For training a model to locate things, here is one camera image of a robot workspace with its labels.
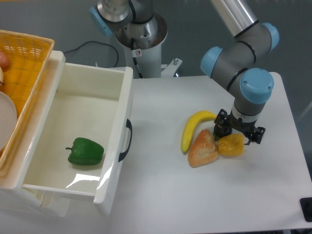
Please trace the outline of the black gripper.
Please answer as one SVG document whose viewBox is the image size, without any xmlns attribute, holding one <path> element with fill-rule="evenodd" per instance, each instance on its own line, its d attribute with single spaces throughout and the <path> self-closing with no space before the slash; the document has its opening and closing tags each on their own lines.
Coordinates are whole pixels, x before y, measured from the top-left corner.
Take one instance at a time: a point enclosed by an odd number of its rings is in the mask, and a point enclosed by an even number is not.
<svg viewBox="0 0 312 234">
<path fill-rule="evenodd" d="M 243 118 L 235 118 L 232 113 L 228 114 L 224 109 L 221 109 L 214 120 L 214 130 L 220 138 L 232 134 L 233 129 L 242 133 L 248 142 L 245 145 L 249 145 L 254 142 L 260 144 L 266 128 L 255 127 L 256 121 L 243 122 Z"/>
</svg>

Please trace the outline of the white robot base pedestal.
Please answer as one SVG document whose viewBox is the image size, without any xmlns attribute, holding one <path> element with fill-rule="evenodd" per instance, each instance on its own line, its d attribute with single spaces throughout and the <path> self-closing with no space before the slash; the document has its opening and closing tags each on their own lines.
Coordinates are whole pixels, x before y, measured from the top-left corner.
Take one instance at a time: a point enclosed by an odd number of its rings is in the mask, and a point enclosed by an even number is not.
<svg viewBox="0 0 312 234">
<path fill-rule="evenodd" d="M 154 13 L 145 24 L 129 23 L 116 31 L 115 36 L 124 49 L 126 66 L 136 78 L 171 78 L 177 76 L 182 60 L 174 58 L 162 64 L 162 44 L 168 35 L 166 21 Z"/>
</svg>

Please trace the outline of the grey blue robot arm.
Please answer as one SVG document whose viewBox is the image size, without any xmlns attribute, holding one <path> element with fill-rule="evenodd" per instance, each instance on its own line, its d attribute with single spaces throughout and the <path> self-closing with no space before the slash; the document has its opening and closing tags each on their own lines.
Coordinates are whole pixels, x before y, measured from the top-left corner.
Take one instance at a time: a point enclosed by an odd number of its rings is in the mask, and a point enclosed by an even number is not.
<svg viewBox="0 0 312 234">
<path fill-rule="evenodd" d="M 278 30 L 260 23 L 244 0 L 214 0 L 212 5 L 235 39 L 228 49 L 212 47 L 203 56 L 200 68 L 234 97 L 229 113 L 219 111 L 214 126 L 216 138 L 241 132 L 249 142 L 260 143 L 265 128 L 256 127 L 265 103 L 271 96 L 272 75 L 255 68 L 258 58 L 279 43 Z M 100 0 L 89 10 L 97 28 L 115 36 L 123 46 L 127 66 L 135 78 L 171 77 L 175 67 L 161 69 L 161 45 L 168 29 L 154 12 L 150 0 Z"/>
</svg>

